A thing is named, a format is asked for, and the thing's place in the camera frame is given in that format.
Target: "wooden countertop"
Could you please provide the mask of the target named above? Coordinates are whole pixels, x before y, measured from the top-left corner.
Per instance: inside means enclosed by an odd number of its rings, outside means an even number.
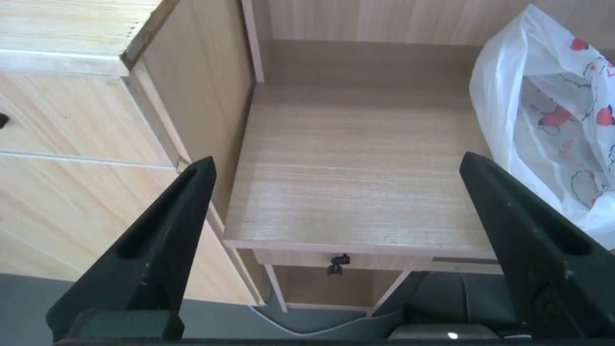
[[[257,86],[225,239],[494,258],[461,181],[488,156],[466,89]]]
[[[179,0],[3,0],[0,70],[127,76]]]

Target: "cabinet door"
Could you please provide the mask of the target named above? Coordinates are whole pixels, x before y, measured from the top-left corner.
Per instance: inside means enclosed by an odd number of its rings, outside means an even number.
[[[0,151],[171,166],[119,79],[0,74]]]
[[[0,157],[0,272],[77,280],[176,177],[174,168]],[[186,298],[256,303],[207,224]]]

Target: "drawer handle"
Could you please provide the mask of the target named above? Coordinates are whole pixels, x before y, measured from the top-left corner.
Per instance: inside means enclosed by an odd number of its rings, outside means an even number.
[[[7,125],[8,122],[9,116],[4,113],[0,113],[0,129],[4,129],[4,126]]]
[[[339,275],[342,276],[342,264],[350,264],[350,257],[344,254],[331,259],[331,265],[327,267],[327,276]]]

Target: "wood grain surface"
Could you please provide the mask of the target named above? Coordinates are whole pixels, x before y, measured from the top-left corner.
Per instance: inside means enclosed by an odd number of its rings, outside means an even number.
[[[0,74],[0,151],[173,166],[119,79]]]
[[[261,264],[310,266],[326,268],[331,265],[331,259],[341,256],[340,253],[303,252],[255,249],[254,254]],[[384,269],[404,270],[412,262],[412,256],[347,254],[350,264],[344,268],[350,269]]]
[[[225,239],[492,257],[458,173],[466,151],[488,156],[467,90],[259,85]]]
[[[603,0],[269,0],[274,39],[483,45],[529,3],[598,48],[615,48]]]
[[[480,47],[275,40],[268,85],[465,89]]]
[[[179,0],[2,0],[0,69],[127,76]]]
[[[189,161],[213,156],[213,204],[225,219],[253,74],[239,1],[184,0],[141,58]]]
[[[173,167],[0,157],[9,183],[0,189],[0,272],[79,279],[176,177]],[[209,223],[185,297],[259,304]]]
[[[340,277],[327,276],[325,268],[275,266],[274,269],[289,308],[364,311],[376,305],[401,273],[348,269]]]

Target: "wooden wall panel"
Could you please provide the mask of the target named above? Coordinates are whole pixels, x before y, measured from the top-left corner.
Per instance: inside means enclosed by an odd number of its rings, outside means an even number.
[[[239,1],[180,2],[142,62],[188,159],[213,156],[224,220],[254,81]]]
[[[483,45],[529,3],[599,48],[615,48],[615,1],[269,0],[274,39]]]

